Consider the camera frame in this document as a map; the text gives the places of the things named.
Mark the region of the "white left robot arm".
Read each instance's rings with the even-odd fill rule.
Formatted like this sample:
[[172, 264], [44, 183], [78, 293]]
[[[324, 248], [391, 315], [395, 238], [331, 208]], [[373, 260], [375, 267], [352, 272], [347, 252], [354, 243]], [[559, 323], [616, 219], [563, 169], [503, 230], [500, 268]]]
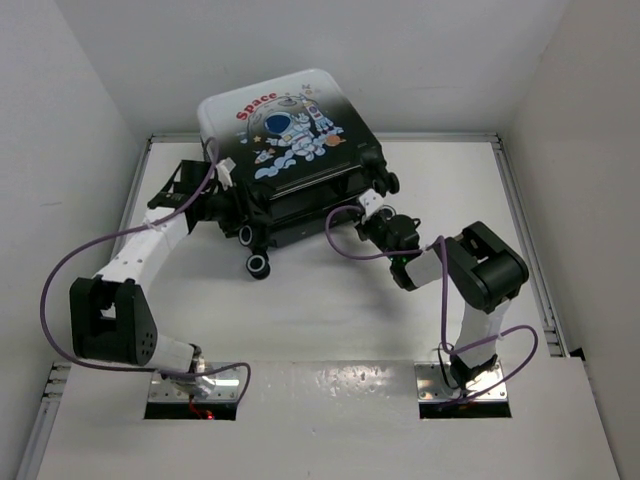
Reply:
[[122, 231], [121, 250], [89, 278], [70, 287], [75, 357], [111, 371], [157, 371], [191, 381], [210, 374], [200, 348], [159, 332], [147, 292], [172, 251], [211, 219], [217, 187], [212, 162], [184, 161], [148, 204], [139, 225]]

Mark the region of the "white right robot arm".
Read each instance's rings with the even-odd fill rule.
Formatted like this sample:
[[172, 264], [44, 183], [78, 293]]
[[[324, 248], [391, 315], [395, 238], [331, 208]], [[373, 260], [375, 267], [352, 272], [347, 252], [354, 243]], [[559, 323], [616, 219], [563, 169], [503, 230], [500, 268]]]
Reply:
[[450, 375], [463, 388], [497, 362], [506, 310], [529, 279], [524, 260], [487, 225], [478, 221], [455, 237], [420, 248], [420, 220], [382, 208], [356, 227], [390, 258], [396, 284], [414, 291], [442, 279], [452, 282], [465, 302], [458, 339], [448, 348]]

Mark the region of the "grey suitcase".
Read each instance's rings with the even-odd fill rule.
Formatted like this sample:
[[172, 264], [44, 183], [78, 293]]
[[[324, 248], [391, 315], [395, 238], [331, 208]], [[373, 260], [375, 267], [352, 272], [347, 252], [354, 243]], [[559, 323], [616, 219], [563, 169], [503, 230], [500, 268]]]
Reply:
[[246, 221], [237, 237], [245, 266], [269, 276], [268, 251], [324, 228], [334, 208], [366, 190], [395, 194], [400, 185], [382, 146], [335, 79], [307, 69], [217, 94], [197, 108], [210, 158], [236, 163]]

